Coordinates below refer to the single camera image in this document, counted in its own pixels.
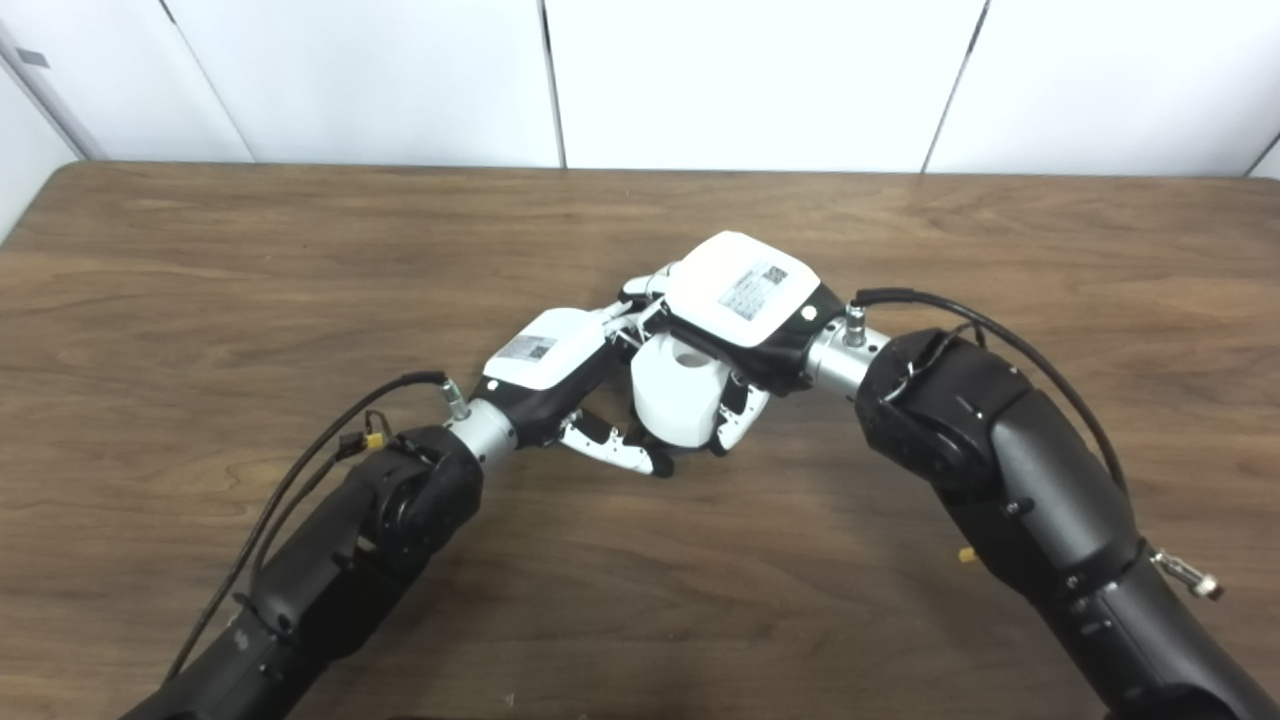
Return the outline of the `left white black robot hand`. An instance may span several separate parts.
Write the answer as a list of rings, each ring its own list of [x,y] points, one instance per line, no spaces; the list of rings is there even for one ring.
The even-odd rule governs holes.
[[[625,470],[672,477],[671,456],[627,443],[582,405],[637,351],[639,315],[634,301],[539,314],[486,360],[468,415],[453,421],[452,433],[485,468],[521,448],[562,445]]]

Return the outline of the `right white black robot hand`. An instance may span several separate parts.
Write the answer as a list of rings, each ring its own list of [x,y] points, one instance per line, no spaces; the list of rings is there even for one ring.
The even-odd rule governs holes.
[[[808,264],[736,231],[626,281],[618,300],[640,311],[634,432],[676,454],[723,456],[773,398],[810,389],[810,351],[846,318]]]

